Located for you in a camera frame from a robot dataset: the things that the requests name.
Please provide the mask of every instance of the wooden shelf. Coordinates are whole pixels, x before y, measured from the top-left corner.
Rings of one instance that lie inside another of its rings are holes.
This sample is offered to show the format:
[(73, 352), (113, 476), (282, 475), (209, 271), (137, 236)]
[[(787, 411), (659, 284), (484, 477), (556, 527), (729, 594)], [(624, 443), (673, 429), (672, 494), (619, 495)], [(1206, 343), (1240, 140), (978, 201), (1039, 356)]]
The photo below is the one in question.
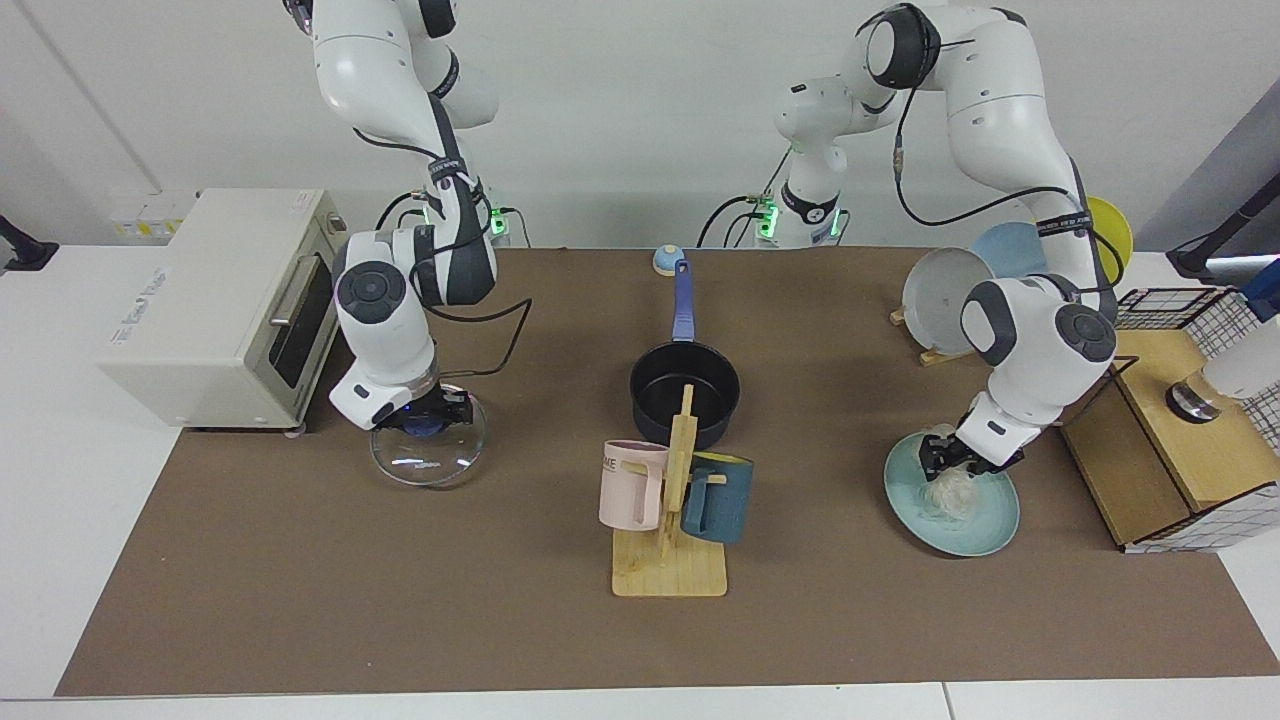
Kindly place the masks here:
[(1280, 479), (1280, 456), (1239, 406), (1204, 425), (1187, 423), (1169, 410), (1169, 386), (1204, 365), (1190, 336), (1125, 331), (1119, 354), (1142, 357), (1117, 384), (1192, 510), (1208, 510)]
[(1140, 357), (1062, 428), (1117, 544), (1171, 528), (1280, 479), (1280, 457), (1240, 407), (1196, 425), (1165, 404), (1169, 387), (1204, 365), (1183, 331), (1124, 331), (1119, 355)]

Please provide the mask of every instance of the dark blue mug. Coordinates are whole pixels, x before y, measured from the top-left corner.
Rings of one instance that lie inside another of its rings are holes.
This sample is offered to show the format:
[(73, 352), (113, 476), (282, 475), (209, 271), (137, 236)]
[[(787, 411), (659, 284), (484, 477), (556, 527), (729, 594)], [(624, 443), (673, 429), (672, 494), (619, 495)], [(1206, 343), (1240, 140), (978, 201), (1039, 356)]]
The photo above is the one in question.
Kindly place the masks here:
[(742, 539), (754, 464), (745, 457), (695, 452), (680, 529), (709, 542)]

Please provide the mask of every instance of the white table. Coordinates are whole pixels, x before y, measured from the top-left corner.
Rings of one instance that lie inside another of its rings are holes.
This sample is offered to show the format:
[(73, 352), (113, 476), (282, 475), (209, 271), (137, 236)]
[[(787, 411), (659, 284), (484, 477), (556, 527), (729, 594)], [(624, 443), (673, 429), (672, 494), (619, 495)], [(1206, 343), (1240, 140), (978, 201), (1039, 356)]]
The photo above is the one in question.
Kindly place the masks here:
[[(407, 696), (50, 700), (178, 430), (92, 366), (160, 247), (0, 278), (0, 717), (1275, 717), (1280, 678)], [(1126, 287), (1188, 284), (1139, 255)], [(1280, 533), (1222, 555), (1280, 647)]]

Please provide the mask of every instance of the brown paper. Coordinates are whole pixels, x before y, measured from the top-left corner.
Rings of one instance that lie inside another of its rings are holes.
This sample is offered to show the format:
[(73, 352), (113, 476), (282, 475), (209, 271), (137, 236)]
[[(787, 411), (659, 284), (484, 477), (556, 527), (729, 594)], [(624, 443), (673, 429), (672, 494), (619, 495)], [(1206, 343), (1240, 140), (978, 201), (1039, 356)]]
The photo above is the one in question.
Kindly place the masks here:
[[(718, 600), (609, 592), (604, 441), (637, 437), (631, 363), (668, 338), (648, 252), (506, 251), (475, 314), (535, 306), (475, 480), (384, 478), (325, 392), (311, 433), (182, 436), (60, 696), (346, 693), (1180, 678), (1280, 673), (1212, 555), (1126, 557), (1057, 433), (1011, 475), (1023, 524), (955, 560), (893, 516), (883, 461), (955, 421), (988, 369), (920, 368), (887, 315), (918, 250), (694, 252), (699, 340), (742, 378), (717, 451), (755, 461)], [(445, 369), (495, 364), (515, 318), (431, 319)]]

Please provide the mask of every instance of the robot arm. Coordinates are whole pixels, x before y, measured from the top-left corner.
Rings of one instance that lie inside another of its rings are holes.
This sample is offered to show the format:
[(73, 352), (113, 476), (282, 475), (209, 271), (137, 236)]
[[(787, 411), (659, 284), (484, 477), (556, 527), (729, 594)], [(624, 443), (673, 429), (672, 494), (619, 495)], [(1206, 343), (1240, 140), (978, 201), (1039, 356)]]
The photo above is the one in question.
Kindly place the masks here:
[[(900, 91), (942, 91), (956, 165), (1020, 200), (1037, 220), (1050, 274), (974, 288), (961, 325), (993, 368), (950, 437), (920, 451), (929, 479), (947, 468), (987, 471), (1021, 457), (1102, 375), (1115, 355), (1115, 296), (1091, 238), (1071, 159), (1048, 122), (1034, 42), (1019, 15), (946, 3), (897, 4), (856, 32), (836, 78), (796, 86), (776, 118), (796, 160), (782, 190), (780, 245), (826, 237), (844, 181), (835, 138), (896, 122)], [(895, 172), (901, 177), (901, 138)]]
[(453, 135), (456, 117), (467, 127), (492, 119), (495, 95), (436, 40), (454, 26), (449, 0), (284, 5), (312, 37), (329, 108), (370, 142), (425, 156), (426, 186), (438, 197), (425, 209), (430, 224), (356, 233), (339, 251), (334, 301), (356, 361), (329, 397), (364, 429), (406, 427), (424, 413), (465, 421), (465, 398), (439, 389), (424, 307), (479, 302), (497, 281), (488, 217), (477, 211), (488, 201)]

